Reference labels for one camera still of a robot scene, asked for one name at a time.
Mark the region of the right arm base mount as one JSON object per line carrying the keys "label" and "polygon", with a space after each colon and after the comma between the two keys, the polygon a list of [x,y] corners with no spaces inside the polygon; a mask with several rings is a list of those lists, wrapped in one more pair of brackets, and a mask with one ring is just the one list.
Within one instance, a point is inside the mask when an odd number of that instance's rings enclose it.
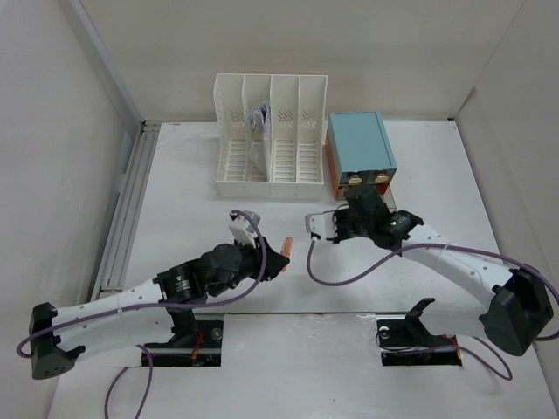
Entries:
{"label": "right arm base mount", "polygon": [[456,337],[433,335],[420,320],[434,301],[421,299],[407,312],[376,317],[375,341],[383,367],[462,366]]}

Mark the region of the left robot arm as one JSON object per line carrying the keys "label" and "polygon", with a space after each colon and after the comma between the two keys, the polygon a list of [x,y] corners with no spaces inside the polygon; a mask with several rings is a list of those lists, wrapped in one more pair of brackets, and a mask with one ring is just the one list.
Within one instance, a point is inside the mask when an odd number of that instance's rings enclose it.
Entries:
{"label": "left robot arm", "polygon": [[198,332],[194,309],[247,278],[276,278],[290,262],[291,247],[289,239],[280,251],[266,240],[219,244],[110,297],[71,307],[35,306],[29,326],[32,378],[60,376],[79,361],[115,349],[190,344]]}

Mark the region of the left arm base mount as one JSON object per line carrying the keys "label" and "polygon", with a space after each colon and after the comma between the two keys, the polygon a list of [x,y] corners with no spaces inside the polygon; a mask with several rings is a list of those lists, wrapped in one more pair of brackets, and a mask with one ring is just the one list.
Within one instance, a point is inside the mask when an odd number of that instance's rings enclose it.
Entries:
{"label": "left arm base mount", "polygon": [[223,314],[196,314],[197,330],[185,340],[148,343],[155,367],[220,367],[224,334]]}

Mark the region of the white Canon manual booklet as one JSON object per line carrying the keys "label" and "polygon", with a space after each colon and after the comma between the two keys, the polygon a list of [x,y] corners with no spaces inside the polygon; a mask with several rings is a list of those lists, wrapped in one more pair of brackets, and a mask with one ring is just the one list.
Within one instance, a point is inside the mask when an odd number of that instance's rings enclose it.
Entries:
{"label": "white Canon manual booklet", "polygon": [[271,165],[271,105],[264,101],[254,107],[246,116],[252,131],[252,145],[249,148],[249,160],[268,180]]}

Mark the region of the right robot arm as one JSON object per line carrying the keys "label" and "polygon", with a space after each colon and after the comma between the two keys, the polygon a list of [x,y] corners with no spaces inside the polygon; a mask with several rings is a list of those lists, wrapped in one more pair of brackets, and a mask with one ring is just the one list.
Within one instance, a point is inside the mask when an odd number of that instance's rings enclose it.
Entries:
{"label": "right robot arm", "polygon": [[419,313],[404,322],[406,337],[423,344],[434,335],[486,338],[521,356],[554,317],[548,284],[535,268],[501,254],[457,246],[406,210],[391,211],[376,189],[346,194],[346,207],[332,215],[332,242],[354,237],[431,269],[477,301],[469,312]]}

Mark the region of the orange highlighter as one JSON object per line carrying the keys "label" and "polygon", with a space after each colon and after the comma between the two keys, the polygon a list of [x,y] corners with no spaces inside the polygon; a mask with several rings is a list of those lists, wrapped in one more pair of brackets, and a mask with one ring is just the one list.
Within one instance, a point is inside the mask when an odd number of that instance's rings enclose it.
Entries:
{"label": "orange highlighter", "polygon": [[293,249],[293,238],[287,237],[281,247],[280,254],[287,259],[290,259]]}

